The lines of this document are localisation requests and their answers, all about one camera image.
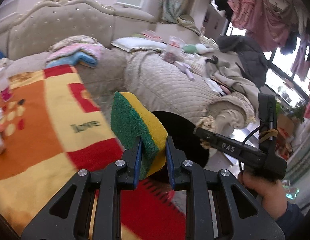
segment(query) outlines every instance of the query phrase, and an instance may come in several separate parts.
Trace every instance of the triangular cutout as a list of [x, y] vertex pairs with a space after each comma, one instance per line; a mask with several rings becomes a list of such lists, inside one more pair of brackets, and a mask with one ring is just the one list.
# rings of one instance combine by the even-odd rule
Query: triangular cutout
[[242, 192], [236, 186], [231, 186], [231, 190], [235, 199], [236, 207], [240, 218], [248, 218], [257, 214], [255, 207], [248, 201]]
[[50, 208], [49, 213], [53, 216], [66, 219], [68, 217], [70, 205], [72, 204], [76, 189], [76, 185], [72, 185], [68, 191]]

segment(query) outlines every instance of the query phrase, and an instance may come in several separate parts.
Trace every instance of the pink blanket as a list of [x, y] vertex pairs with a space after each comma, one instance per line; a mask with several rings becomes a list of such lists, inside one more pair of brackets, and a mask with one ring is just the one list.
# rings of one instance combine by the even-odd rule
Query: pink blanket
[[50, 54], [50, 56], [46, 59], [46, 62], [50, 62], [52, 60], [59, 59], [61, 57], [68, 57], [76, 53], [77, 51], [82, 51], [87, 55], [90, 55], [96, 58], [97, 60], [100, 60], [104, 50], [105, 47], [100, 43], [98, 44], [73, 43]]

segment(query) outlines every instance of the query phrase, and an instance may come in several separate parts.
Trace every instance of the bottle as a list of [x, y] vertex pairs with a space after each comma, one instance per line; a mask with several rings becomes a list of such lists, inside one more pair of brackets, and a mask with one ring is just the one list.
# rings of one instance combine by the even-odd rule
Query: bottle
[[0, 68], [0, 95], [4, 102], [7, 102], [13, 96], [9, 88], [9, 81], [4, 67]]

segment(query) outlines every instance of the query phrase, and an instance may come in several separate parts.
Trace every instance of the dark blue sleeve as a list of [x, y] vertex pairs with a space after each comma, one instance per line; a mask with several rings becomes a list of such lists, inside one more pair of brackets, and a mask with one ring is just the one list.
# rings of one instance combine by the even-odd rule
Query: dark blue sleeve
[[282, 229], [285, 238], [287, 239], [303, 219], [304, 216], [300, 208], [296, 204], [287, 202], [286, 212], [276, 220], [276, 223]]

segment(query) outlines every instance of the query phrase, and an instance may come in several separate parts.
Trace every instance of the person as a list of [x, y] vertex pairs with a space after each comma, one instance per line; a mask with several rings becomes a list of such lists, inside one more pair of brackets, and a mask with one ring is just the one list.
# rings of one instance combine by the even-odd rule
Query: person
[[246, 188], [255, 190], [262, 197], [262, 207], [279, 225], [285, 239], [290, 239], [293, 233], [296, 235], [297, 230], [305, 233], [305, 230], [301, 229], [304, 216], [296, 204], [287, 201], [285, 190], [279, 180], [270, 182], [263, 177], [254, 176], [249, 171], [242, 171], [238, 175], [238, 180]]

